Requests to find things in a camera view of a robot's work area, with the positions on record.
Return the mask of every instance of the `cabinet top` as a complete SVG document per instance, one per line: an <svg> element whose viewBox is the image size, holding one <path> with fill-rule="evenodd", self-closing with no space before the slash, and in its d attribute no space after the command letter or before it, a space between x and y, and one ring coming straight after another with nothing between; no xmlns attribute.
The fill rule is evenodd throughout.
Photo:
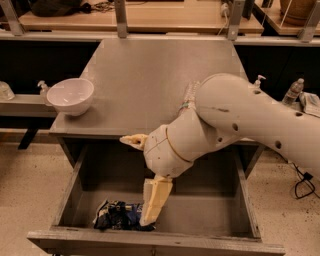
<svg viewBox="0 0 320 256"><path fill-rule="evenodd" d="M215 73L246 78L229 41L104 39L81 74L95 86L92 106L79 117L59 113L50 133L84 138L149 134L177 117L190 82Z"/></svg>

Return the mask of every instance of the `open drawer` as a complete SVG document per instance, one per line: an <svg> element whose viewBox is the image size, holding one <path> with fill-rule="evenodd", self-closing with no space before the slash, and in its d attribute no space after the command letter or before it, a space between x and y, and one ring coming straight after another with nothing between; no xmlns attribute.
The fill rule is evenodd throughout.
<svg viewBox="0 0 320 256"><path fill-rule="evenodd" d="M116 140L87 144L51 229L28 239L62 255L284 255L261 242L234 147L205 155L174 180L155 231L93 229L103 201L142 203L152 176L141 151Z"/></svg>

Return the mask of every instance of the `bottle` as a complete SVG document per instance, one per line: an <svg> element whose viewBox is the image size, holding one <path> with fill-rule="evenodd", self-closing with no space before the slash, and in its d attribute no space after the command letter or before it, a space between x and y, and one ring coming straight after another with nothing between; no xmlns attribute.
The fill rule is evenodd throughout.
<svg viewBox="0 0 320 256"><path fill-rule="evenodd" d="M255 88L260 88L260 85L261 85L261 79L263 79L263 80L265 80L265 79L267 79L267 78L265 78L264 76L262 76L262 75L258 75L258 78L257 78L257 80L254 82L254 84L253 84L253 86L255 87Z"/></svg>
<svg viewBox="0 0 320 256"><path fill-rule="evenodd" d="M44 104L46 104L46 106L52 106L52 105L50 104L50 102L48 101L48 98L47 98L47 93L48 93L48 91L49 91L48 86L45 84L45 82L44 82L43 80L41 80L41 81L38 83L38 87L41 87L40 95L41 95L42 98L43 98Z"/></svg>
<svg viewBox="0 0 320 256"><path fill-rule="evenodd" d="M14 98L14 93L11 90L10 86L5 83L0 81L0 98L5 99L5 100L11 100Z"/></svg>
<svg viewBox="0 0 320 256"><path fill-rule="evenodd" d="M282 103L287 106L291 106L296 99L299 97L300 93L303 90L304 87L304 80L302 78L299 78L297 81L292 83L289 90L285 94Z"/></svg>

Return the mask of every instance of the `white floor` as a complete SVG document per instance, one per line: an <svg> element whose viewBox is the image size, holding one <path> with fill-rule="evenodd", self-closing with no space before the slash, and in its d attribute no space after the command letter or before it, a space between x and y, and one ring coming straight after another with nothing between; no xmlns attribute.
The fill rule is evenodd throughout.
<svg viewBox="0 0 320 256"><path fill-rule="evenodd" d="M49 229L72 168L58 144L32 143L19 151L17 143L6 141L0 142L0 255L47 255L26 235ZM280 156L267 150L248 179L250 199L264 243L283 244L289 256L318 256L320 199L294 199L298 180ZM320 182L313 182L320 194Z"/></svg>

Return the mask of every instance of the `cloth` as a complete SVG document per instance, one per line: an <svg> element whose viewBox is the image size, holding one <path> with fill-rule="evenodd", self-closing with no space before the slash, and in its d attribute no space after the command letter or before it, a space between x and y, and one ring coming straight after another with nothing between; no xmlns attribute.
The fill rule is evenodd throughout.
<svg viewBox="0 0 320 256"><path fill-rule="evenodd" d="M29 0L29 4L36 16L59 17L80 11L81 0Z"/></svg>
<svg viewBox="0 0 320 256"><path fill-rule="evenodd" d="M95 229L152 231L153 224L141 226L139 224L142 204L126 204L122 201L105 201L98 209L94 220Z"/></svg>

